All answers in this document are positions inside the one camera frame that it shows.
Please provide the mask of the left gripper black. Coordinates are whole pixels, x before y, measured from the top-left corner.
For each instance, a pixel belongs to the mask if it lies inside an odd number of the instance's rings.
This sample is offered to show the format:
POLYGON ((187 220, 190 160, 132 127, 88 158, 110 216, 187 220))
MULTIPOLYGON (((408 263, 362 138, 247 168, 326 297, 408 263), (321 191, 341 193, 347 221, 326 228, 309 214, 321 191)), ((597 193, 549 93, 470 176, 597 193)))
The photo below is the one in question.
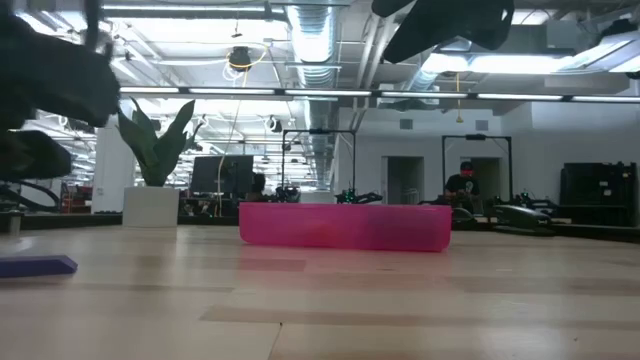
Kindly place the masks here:
MULTIPOLYGON (((0 130, 20 129, 38 109, 104 127, 118 112, 120 84, 111 69, 114 43, 86 29, 80 44, 46 35, 52 66, 43 93, 34 76, 38 33, 0 0, 0 130)), ((72 156, 41 131, 0 131, 0 180, 52 179, 72 171, 72 156)))

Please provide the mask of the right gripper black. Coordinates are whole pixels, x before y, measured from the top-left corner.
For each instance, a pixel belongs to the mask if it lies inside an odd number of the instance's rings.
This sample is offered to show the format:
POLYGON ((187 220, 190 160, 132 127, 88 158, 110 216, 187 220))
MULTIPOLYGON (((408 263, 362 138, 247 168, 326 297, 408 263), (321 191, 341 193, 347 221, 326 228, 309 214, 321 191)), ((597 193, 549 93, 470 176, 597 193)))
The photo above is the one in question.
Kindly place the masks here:
MULTIPOLYGON (((373 0, 371 10, 387 18, 416 0, 373 0)), ((488 50, 507 40, 514 0, 432 0, 427 13, 409 13, 386 46, 384 60, 402 62, 442 42, 461 37, 488 50)))

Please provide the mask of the purple bevelled eraser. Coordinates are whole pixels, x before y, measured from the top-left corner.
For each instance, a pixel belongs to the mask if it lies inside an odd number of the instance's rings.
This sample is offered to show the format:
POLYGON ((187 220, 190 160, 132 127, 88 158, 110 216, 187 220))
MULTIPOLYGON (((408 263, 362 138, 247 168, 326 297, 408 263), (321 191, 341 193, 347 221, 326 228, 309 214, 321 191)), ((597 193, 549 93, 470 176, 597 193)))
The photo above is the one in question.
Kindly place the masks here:
POLYGON ((69 275, 77 269, 66 255, 0 257, 0 278, 69 275))

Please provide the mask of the pink plastic pencil box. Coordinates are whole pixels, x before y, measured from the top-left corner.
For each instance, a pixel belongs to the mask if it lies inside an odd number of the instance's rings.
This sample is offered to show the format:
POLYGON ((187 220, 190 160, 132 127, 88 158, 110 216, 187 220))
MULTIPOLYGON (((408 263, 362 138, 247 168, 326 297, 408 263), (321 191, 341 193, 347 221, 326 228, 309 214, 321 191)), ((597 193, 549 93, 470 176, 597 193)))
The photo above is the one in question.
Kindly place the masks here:
POLYGON ((441 252, 452 209, 436 205, 243 203, 239 233, 260 246, 441 252))

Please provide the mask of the white pillar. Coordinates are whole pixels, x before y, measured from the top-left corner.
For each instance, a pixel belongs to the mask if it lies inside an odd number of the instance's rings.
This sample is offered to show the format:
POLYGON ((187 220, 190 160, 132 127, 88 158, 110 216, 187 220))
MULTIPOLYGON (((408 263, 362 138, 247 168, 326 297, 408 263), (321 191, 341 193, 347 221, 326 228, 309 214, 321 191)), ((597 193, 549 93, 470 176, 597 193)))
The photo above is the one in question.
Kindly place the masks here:
POLYGON ((105 128, 96 131, 96 157, 91 211, 121 212, 124 190, 134 185, 136 159, 117 129, 112 116, 105 128))

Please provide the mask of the red tool cart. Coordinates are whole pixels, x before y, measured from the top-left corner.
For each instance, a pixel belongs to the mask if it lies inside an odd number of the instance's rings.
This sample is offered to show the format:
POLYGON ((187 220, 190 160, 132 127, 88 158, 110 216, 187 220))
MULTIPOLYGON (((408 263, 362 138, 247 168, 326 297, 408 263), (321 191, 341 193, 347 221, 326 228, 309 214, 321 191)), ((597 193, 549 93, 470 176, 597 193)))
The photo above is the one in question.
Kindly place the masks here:
POLYGON ((90 214, 93 188, 91 186, 63 184, 60 212, 64 214, 90 214))

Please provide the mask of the green leafy plant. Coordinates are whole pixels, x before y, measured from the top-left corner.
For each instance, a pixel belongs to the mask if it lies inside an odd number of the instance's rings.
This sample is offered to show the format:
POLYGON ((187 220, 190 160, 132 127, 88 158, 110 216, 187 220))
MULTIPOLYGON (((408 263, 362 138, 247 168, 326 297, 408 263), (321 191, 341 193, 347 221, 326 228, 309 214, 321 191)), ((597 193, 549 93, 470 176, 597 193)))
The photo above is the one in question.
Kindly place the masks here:
POLYGON ((123 141, 132 150, 147 186, 163 187, 174 171, 180 155, 195 144, 201 124, 189 135, 185 128, 191 122, 195 100, 185 103, 162 135, 157 135, 151 119, 132 98, 135 109, 132 117, 118 112, 117 129, 123 141))

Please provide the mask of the white square planter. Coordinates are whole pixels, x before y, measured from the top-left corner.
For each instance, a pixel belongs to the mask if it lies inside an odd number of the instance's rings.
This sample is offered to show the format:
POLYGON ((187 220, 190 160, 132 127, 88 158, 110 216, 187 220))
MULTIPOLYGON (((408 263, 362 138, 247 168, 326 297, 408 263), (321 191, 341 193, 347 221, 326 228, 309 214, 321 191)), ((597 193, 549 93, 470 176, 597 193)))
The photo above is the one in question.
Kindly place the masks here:
POLYGON ((124 189, 122 224, 138 228, 177 226, 179 190, 165 187, 128 187, 124 189))

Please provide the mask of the black computer monitor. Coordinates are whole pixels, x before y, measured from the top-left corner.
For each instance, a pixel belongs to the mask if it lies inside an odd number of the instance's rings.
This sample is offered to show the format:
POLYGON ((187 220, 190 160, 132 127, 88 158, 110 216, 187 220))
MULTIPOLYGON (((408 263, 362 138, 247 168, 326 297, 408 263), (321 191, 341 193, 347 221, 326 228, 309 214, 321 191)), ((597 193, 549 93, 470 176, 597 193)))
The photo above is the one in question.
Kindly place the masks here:
POLYGON ((201 156, 194 159, 190 190, 194 193, 246 193, 253 184, 249 155, 201 156))

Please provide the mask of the person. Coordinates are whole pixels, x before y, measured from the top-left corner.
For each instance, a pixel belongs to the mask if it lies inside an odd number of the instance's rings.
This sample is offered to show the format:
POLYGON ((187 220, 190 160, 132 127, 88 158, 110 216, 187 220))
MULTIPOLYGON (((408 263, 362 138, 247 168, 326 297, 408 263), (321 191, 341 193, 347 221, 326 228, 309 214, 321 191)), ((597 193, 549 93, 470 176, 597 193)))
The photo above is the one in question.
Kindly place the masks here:
POLYGON ((266 178, 263 173, 255 173, 251 191, 247 194, 246 200, 249 202, 266 202, 268 198, 264 195, 266 178))
POLYGON ((462 162, 459 173, 448 178, 444 195, 453 207, 463 208, 470 213, 474 212, 474 203, 479 199, 480 187, 474 177, 474 168, 470 161, 462 162))

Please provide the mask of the grey rounded object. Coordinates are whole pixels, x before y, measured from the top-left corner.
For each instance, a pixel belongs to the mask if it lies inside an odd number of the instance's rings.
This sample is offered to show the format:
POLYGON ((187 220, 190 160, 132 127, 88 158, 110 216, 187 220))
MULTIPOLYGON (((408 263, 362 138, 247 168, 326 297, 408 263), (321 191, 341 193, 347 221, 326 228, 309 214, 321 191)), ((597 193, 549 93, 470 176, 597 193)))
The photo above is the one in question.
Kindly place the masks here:
POLYGON ((452 209, 452 229, 455 231, 472 231, 478 227, 475 216, 464 208, 452 209))

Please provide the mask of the black rounded device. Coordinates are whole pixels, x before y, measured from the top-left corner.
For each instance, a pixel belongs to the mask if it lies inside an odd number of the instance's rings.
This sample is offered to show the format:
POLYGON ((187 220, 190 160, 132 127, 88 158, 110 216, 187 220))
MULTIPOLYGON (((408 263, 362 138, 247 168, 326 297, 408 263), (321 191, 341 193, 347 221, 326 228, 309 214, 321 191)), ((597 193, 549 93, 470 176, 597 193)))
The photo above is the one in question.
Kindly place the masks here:
POLYGON ((495 205, 493 211, 497 218, 494 231, 541 237, 555 235, 551 218, 546 214, 514 205, 495 205))

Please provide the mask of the black storage cabinet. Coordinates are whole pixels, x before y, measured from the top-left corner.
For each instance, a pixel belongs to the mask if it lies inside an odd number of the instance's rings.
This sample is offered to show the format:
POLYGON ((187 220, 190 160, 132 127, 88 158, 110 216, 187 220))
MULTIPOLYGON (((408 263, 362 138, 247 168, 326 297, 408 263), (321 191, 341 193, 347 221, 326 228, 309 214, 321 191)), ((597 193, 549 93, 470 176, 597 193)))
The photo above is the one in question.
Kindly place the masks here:
POLYGON ((573 224, 634 227, 638 192, 634 162, 565 163, 558 215, 573 224))

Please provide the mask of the black frame bar with lights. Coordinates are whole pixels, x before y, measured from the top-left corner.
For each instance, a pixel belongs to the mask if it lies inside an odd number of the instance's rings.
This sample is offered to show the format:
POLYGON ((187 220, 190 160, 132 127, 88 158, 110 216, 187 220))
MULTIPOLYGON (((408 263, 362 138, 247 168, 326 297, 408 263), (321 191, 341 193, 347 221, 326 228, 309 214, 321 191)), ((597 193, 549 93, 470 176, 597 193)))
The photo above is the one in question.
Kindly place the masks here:
POLYGON ((417 100, 465 100, 465 101, 527 101, 561 103, 601 103, 640 105, 640 96, 605 95, 558 95, 524 93, 477 93, 477 92, 410 92, 382 90, 339 89, 283 89, 245 87, 151 87, 128 86, 120 89, 123 96, 152 98, 363 98, 363 99, 417 99, 417 100))

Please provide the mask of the black robot station frame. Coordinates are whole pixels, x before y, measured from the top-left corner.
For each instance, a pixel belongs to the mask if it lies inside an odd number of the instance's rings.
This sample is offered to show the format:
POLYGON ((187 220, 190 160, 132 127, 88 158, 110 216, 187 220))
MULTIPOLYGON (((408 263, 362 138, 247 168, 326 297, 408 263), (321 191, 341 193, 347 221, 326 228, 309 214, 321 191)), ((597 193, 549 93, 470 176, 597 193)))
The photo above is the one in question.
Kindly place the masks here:
POLYGON ((481 133, 476 134, 466 134, 466 135, 442 135, 441 136, 441 171, 442 171, 442 187, 443 190, 446 185, 447 177, 447 168, 446 168, 446 142, 449 138, 452 139, 463 139, 465 141, 486 141, 487 139, 491 139, 494 142, 498 139, 504 140, 507 143, 507 149, 504 151, 508 156, 508 195, 509 201, 514 199, 514 182, 513 182, 513 155, 512 155, 512 137, 511 136, 492 136, 485 135, 481 133))
POLYGON ((285 155, 287 152, 287 147, 289 142, 286 139, 288 133, 296 133, 295 139, 299 137, 300 134, 309 134, 312 136, 316 135, 331 135, 336 134, 339 139, 343 138, 344 134, 350 134, 352 136, 350 157, 352 162, 352 180, 349 184, 349 187, 342 191, 340 194, 333 194, 327 191, 312 191, 310 193, 303 193, 301 195, 301 202, 303 204, 356 204, 358 200, 356 199, 356 189, 354 185, 356 184, 356 132, 354 130, 332 130, 332 129, 322 129, 322 128, 314 128, 314 129, 306 129, 306 130, 288 130, 285 129, 282 133, 282 146, 281 146, 281 185, 285 187, 285 155))

